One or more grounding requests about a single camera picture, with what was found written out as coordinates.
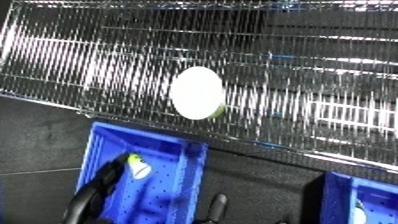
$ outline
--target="metal shelf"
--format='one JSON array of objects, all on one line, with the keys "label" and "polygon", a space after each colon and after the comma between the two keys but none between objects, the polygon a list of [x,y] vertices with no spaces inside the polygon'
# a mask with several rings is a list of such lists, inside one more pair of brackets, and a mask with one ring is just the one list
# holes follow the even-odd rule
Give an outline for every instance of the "metal shelf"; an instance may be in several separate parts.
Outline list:
[{"label": "metal shelf", "polygon": [[[84,113],[315,157],[398,165],[393,1],[14,1],[0,92]],[[169,88],[206,66],[220,118],[179,116]]]}]

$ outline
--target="blue plastic tray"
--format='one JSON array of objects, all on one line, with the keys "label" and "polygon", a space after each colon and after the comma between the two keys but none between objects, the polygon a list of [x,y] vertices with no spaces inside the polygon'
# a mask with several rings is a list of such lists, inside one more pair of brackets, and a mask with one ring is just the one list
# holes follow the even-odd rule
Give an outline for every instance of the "blue plastic tray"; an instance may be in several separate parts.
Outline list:
[{"label": "blue plastic tray", "polygon": [[326,175],[321,223],[354,223],[358,201],[366,224],[398,224],[398,186],[338,173]]},{"label": "blue plastic tray", "polygon": [[77,189],[91,180],[104,163],[124,152],[139,153],[152,172],[135,180],[126,165],[101,217],[116,224],[191,224],[207,145],[95,123]]}]

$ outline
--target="black surface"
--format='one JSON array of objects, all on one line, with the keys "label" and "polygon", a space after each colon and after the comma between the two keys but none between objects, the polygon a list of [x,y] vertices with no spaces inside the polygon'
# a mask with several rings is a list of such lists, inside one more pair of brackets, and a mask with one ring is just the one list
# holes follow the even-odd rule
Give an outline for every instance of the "black surface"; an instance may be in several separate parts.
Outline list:
[{"label": "black surface", "polygon": [[59,223],[79,170],[0,176],[2,223]]},{"label": "black surface", "polygon": [[79,168],[91,125],[75,112],[0,101],[0,173]]},{"label": "black surface", "polygon": [[304,187],[321,174],[212,150],[197,216],[206,217],[212,197],[223,193],[230,203],[225,223],[300,223]]}]

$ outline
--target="metal grid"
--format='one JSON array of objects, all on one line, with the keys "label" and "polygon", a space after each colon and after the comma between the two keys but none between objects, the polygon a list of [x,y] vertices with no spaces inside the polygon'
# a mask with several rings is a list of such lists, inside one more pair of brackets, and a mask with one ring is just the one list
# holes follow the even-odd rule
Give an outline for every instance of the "metal grid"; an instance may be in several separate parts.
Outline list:
[{"label": "metal grid", "polygon": [[[398,165],[397,11],[396,1],[360,0],[14,1],[0,90],[217,138]],[[224,116],[190,121],[174,110],[170,84],[191,66],[223,79]]]}]

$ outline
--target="small yellow object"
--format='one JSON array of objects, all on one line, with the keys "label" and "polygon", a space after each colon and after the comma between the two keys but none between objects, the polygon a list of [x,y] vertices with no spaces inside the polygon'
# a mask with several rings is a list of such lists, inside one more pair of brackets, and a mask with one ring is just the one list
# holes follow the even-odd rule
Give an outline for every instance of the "small yellow object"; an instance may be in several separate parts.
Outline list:
[{"label": "small yellow object", "polygon": [[128,164],[145,163],[145,161],[142,159],[142,157],[138,154],[130,154],[127,162],[128,162]]},{"label": "small yellow object", "polygon": [[139,154],[130,154],[127,159],[127,164],[133,174],[134,179],[142,179],[152,171],[152,167],[149,166]]}]

